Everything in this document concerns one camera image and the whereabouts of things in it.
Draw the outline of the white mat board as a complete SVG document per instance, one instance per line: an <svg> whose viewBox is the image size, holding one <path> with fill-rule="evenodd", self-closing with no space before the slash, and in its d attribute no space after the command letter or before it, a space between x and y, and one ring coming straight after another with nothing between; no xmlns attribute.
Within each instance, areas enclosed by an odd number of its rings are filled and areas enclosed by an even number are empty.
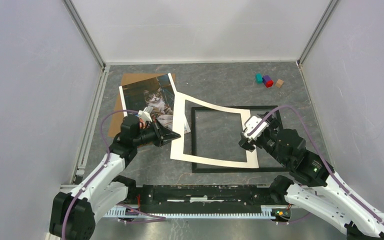
<svg viewBox="0 0 384 240"><path fill-rule="evenodd" d="M241 123L244 124L246 120L251 117L251 112L248 109L240 108L231 108L215 105L202 101L200 99L194 98L192 96L186 95L177 91L174 98L174 107L173 107L173 121L172 121L172 130L175 133L180 134L180 138L177 138L171 142L170 158L173 160L197 163L197 164L206 164L219 167L228 167L228 168L248 168L248 169L258 169L258 156L256 152L246 152L246 161L229 161L221 159L206 158L194 155L188 155L184 153L184 140L185 140L185 105L186 101L198 104L202 107L209 108L211 110L238 114L241 118Z"/></svg>

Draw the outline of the clear acrylic sheet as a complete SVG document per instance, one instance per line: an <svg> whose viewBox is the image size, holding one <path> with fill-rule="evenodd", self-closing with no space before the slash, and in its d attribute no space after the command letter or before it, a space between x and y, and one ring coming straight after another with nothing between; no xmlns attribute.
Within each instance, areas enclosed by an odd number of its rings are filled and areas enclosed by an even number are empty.
<svg viewBox="0 0 384 240"><path fill-rule="evenodd" d="M197 157L227 160L234 162L246 161L246 150L239 146L242 122L239 114L227 113L200 107L191 109L194 117L191 129L191 154ZM259 167L283 168L263 149L256 148ZM198 163L197 168L206 168L207 164Z"/></svg>

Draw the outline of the cat photo print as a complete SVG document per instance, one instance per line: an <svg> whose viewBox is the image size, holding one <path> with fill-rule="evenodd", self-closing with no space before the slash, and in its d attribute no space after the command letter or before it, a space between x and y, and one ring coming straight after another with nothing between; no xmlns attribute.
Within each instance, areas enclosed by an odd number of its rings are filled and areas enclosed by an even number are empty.
<svg viewBox="0 0 384 240"><path fill-rule="evenodd" d="M175 103L175 75L162 76L123 85L119 88L122 107L125 110L139 111L147 106L153 107L151 117L163 126L173 129Z"/></svg>

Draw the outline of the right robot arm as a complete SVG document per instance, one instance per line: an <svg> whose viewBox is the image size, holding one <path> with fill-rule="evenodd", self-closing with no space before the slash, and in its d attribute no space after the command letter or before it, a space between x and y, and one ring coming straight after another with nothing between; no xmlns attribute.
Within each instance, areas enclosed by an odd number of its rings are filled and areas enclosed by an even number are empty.
<svg viewBox="0 0 384 240"><path fill-rule="evenodd" d="M269 199L290 204L337 228L348 240L384 240L384 212L362 199L333 167L306 148L295 129L280 126L274 116L258 114L244 122L239 146L265 150L292 178L279 175Z"/></svg>

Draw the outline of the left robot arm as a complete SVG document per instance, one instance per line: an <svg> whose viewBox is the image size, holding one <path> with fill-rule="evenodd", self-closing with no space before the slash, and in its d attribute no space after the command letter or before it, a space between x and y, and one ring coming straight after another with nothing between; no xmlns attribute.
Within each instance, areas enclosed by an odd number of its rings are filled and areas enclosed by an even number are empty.
<svg viewBox="0 0 384 240"><path fill-rule="evenodd" d="M138 147L161 147L180 137L157 120L142 124L139 116L125 116L120 132L92 173L69 192L60 191L54 197L49 233L62 240L89 240L97 222L111 208L136 200L136 181L120 174L137 155Z"/></svg>

